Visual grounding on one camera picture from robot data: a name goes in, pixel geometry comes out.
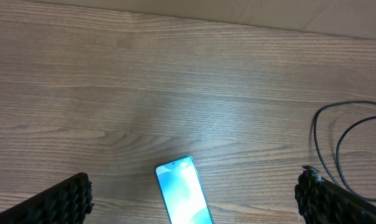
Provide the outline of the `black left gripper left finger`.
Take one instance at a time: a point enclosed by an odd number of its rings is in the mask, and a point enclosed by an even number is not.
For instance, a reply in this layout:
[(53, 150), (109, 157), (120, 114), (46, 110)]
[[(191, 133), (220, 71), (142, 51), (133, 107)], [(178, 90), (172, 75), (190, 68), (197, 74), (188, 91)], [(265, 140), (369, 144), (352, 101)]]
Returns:
[(92, 199), (92, 182), (80, 172), (1, 212), (0, 224), (82, 224)]

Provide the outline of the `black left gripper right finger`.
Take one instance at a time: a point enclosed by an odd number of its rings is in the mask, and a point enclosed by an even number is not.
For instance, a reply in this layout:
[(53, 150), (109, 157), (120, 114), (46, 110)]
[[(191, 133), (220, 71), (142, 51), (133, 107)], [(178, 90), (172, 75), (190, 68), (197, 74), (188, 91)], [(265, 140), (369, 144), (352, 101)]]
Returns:
[(307, 224), (376, 224), (376, 206), (324, 179), (304, 166), (295, 199)]

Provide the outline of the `Galaxy smartphone blue screen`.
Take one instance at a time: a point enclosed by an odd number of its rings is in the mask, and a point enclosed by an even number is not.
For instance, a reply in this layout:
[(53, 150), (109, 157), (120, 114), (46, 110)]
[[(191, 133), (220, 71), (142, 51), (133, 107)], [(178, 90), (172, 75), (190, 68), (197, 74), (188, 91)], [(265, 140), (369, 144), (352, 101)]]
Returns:
[(171, 224), (213, 224), (194, 159), (184, 156), (155, 168)]

